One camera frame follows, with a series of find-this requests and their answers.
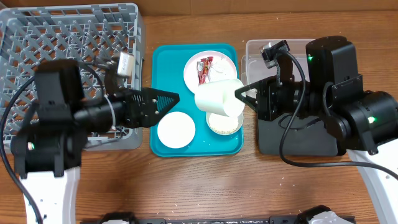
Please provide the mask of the pink bowl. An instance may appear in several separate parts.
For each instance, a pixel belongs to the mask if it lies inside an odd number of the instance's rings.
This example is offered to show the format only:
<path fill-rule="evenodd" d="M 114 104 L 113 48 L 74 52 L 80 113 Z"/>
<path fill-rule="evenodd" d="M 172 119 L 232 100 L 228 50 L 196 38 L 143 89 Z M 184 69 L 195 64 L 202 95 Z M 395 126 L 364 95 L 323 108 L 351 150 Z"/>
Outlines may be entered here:
<path fill-rule="evenodd" d="M 158 123 L 157 135 L 161 143 L 172 149 L 187 146 L 193 140 L 196 127 L 186 113 L 175 111 L 166 114 Z"/>

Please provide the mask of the white cup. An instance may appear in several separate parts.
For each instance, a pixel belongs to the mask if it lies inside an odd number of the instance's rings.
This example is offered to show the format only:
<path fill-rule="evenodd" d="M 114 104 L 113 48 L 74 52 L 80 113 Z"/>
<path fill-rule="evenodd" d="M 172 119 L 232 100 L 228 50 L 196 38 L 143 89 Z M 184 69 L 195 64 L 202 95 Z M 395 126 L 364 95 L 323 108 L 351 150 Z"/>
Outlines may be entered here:
<path fill-rule="evenodd" d="M 195 92 L 195 104 L 205 112 L 238 117 L 245 104 L 235 97 L 235 91 L 243 86 L 236 78 L 201 84 Z"/>

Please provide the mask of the red snack wrapper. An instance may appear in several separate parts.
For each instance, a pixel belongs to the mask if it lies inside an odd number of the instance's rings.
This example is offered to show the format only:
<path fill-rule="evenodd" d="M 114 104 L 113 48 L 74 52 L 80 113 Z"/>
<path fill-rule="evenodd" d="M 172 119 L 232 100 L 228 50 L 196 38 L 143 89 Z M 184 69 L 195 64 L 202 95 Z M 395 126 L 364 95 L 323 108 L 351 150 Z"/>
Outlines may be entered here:
<path fill-rule="evenodd" d="M 197 74 L 198 74 L 198 84 L 206 83 L 206 78 L 208 76 L 209 69 L 213 62 L 213 57 L 202 58 L 197 62 Z"/>

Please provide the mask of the white wrapper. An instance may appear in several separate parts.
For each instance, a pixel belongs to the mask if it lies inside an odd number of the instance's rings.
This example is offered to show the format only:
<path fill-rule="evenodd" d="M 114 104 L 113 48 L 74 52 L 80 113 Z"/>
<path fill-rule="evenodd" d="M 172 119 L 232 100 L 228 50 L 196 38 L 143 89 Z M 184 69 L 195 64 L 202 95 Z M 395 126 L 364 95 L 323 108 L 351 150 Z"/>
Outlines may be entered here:
<path fill-rule="evenodd" d="M 229 78 L 229 63 L 226 61 L 226 59 L 214 60 L 209 70 L 210 82 L 227 80 Z"/>

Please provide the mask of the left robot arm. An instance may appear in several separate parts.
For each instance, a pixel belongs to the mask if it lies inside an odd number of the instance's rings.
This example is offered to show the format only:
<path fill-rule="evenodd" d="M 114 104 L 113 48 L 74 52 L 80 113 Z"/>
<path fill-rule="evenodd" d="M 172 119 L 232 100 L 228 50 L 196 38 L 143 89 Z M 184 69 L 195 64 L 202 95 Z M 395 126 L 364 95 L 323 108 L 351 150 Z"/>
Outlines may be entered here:
<path fill-rule="evenodd" d="M 155 126 L 177 93 L 118 86 L 116 64 L 59 59 L 29 80 L 38 99 L 12 138 L 6 169 L 24 195 L 29 223 L 75 223 L 81 154 L 89 133 Z"/>

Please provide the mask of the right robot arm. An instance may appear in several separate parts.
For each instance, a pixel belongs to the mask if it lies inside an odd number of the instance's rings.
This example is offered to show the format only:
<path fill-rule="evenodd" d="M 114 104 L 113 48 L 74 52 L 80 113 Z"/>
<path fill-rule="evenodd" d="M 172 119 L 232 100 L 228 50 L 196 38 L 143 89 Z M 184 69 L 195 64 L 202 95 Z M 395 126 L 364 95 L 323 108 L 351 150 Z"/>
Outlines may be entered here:
<path fill-rule="evenodd" d="M 263 46 L 261 55 L 277 73 L 236 90 L 236 98 L 259 119 L 283 114 L 316 116 L 338 149 L 343 167 L 357 167 L 381 223 L 397 222 L 397 101 L 384 91 L 366 91 L 354 44 L 343 36 L 309 42 L 307 70 L 290 53 L 286 40 Z M 293 71 L 299 70 L 300 81 Z"/>

